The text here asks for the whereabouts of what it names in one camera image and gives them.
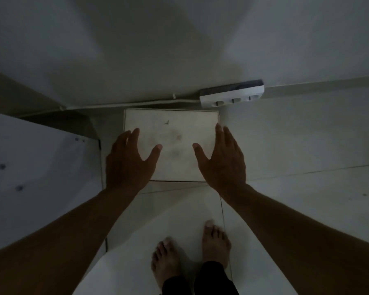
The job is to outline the person's right forearm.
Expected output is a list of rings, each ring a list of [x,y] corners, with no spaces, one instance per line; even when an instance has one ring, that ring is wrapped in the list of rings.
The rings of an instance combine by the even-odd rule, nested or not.
[[[328,227],[246,183],[219,184],[298,295],[369,295],[369,243]]]

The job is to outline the person's left foot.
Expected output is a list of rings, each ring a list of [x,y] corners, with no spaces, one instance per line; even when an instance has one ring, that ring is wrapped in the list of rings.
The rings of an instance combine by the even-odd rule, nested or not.
[[[151,270],[161,291],[168,279],[182,276],[179,254],[172,238],[167,237],[157,244],[152,253]]]

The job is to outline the white square box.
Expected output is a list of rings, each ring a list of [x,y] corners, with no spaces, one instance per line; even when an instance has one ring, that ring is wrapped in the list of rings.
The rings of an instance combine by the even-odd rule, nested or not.
[[[198,143],[210,158],[219,119],[219,112],[212,110],[125,109],[123,129],[140,129],[138,151],[143,160],[162,145],[152,182],[204,183],[192,145]]]

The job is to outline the person's right hand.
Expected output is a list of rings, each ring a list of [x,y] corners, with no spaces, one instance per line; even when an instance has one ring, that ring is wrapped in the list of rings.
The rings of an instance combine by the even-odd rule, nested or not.
[[[216,124],[213,152],[200,172],[206,183],[222,197],[246,184],[244,155],[227,126]]]

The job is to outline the white power strip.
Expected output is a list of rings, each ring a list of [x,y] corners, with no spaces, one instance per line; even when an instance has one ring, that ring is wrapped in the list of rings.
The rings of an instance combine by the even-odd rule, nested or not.
[[[199,99],[203,108],[219,108],[259,100],[264,92],[264,82],[258,79],[201,89]]]

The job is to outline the person's left forearm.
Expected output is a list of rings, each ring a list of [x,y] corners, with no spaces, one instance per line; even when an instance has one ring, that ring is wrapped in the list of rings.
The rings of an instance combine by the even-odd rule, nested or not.
[[[119,216],[140,189],[105,189],[38,231],[0,249],[0,295],[72,295]]]

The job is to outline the person's right foot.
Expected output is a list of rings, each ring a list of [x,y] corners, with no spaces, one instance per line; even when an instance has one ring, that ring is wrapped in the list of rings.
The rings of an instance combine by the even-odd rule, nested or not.
[[[207,220],[202,235],[203,263],[216,262],[226,270],[229,265],[231,248],[231,241],[225,230],[212,220]]]

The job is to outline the black right trouser leg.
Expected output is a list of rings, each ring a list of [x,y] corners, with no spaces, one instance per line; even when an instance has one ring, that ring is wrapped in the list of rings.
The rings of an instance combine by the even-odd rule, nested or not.
[[[234,283],[227,277],[223,265],[215,261],[202,264],[194,281],[194,293],[195,295],[239,295]]]

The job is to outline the white cabinet panel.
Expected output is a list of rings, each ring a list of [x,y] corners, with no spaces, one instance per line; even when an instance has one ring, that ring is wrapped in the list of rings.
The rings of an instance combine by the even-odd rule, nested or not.
[[[0,249],[101,190],[98,140],[0,114]]]

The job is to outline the person's left hand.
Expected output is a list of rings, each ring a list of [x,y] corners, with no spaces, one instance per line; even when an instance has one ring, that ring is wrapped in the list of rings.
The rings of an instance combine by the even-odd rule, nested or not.
[[[106,187],[134,197],[151,180],[155,169],[148,168],[138,151],[140,129],[120,134],[106,157]]]

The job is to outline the person's foot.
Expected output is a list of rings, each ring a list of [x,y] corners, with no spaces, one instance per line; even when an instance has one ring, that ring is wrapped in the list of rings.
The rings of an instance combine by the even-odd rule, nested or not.
[[[172,238],[167,237],[157,244],[152,253],[151,270],[161,291],[168,279],[182,276],[179,254]]]
[[[202,235],[203,263],[216,262],[226,270],[229,265],[231,248],[231,241],[225,230],[212,220],[207,220]]]

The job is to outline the black left trouser leg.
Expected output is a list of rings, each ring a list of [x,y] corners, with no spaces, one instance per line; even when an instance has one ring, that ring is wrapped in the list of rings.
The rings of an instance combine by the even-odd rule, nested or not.
[[[192,295],[192,290],[185,277],[178,275],[164,281],[161,295]]]

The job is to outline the black trouser leg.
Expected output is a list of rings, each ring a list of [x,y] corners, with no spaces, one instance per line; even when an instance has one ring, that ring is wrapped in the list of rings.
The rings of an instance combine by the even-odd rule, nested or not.
[[[192,290],[185,277],[178,275],[164,281],[161,295],[192,295]]]
[[[227,277],[223,265],[215,261],[202,264],[194,281],[194,293],[195,295],[239,295],[234,283]]]

